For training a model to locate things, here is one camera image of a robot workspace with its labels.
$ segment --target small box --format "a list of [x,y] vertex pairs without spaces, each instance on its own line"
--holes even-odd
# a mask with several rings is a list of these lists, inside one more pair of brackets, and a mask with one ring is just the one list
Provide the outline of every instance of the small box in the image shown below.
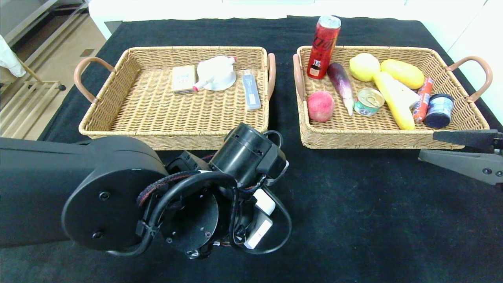
[[171,78],[171,90],[174,94],[193,93],[192,86],[196,83],[196,67],[194,65],[174,67]]

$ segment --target can lid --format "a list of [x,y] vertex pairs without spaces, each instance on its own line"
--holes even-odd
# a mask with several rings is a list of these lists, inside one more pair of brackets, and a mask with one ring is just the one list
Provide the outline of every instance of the can lid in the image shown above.
[[432,127],[435,129],[440,129],[443,128],[451,122],[451,117],[447,115],[446,113],[442,112],[434,112],[434,113],[428,113],[426,115],[426,118],[424,120],[424,123],[428,127]]
[[357,94],[357,99],[363,105],[372,108],[379,108],[384,104],[384,97],[382,94],[373,88],[364,88]]
[[446,97],[446,98],[449,98],[452,102],[454,102],[454,99],[452,98],[452,96],[445,94],[445,93],[437,93],[435,95],[432,95],[430,97],[430,101],[434,100],[437,97]]
[[338,29],[341,27],[341,20],[334,16],[321,16],[318,19],[318,23],[328,29]]

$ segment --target tin can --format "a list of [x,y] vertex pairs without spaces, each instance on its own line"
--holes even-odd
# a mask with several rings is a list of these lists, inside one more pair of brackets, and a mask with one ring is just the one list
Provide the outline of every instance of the tin can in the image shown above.
[[339,18],[321,16],[318,19],[307,65],[307,75],[310,78],[321,80],[325,76],[340,30],[341,20]]
[[384,105],[382,94],[371,88],[364,88],[356,95],[355,111],[363,116],[374,115]]

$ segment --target black tablecloth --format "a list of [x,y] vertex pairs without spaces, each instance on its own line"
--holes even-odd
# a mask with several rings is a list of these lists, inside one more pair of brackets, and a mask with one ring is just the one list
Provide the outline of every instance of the black tablecloth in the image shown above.
[[[503,281],[500,191],[419,162],[414,150],[310,150],[301,145],[292,55],[298,46],[311,43],[316,20],[123,23],[98,53],[111,64],[134,46],[262,46],[276,54],[269,128],[283,134],[283,150],[291,164],[273,188],[293,218],[293,234],[285,247],[265,256],[220,248],[206,260],[189,261],[160,240],[135,258],[116,258],[72,242],[51,243],[1,250],[0,281]],[[338,45],[427,47],[452,63],[416,21],[342,19]],[[468,93],[474,91],[459,71],[455,75]],[[92,64],[82,80],[96,94],[107,76],[104,68]],[[491,127],[501,130],[487,107],[477,105]],[[40,139],[87,139],[77,126],[88,107],[73,87]],[[167,161],[179,153],[159,155]]]

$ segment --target robotic arm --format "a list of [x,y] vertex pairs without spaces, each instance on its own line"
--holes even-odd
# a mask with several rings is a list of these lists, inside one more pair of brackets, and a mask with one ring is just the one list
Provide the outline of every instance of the robotic arm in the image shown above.
[[[70,238],[134,256],[162,235],[189,258],[207,257],[214,245],[275,251],[291,233],[288,212],[268,189],[288,168],[282,142],[275,131],[240,124],[214,156],[183,152],[165,167],[155,151],[128,137],[73,145],[2,138],[0,247]],[[276,206],[288,233],[275,248],[256,249]]]
[[481,153],[421,150],[419,160],[491,185],[503,185],[503,133],[497,130],[436,131],[433,139],[465,145]]

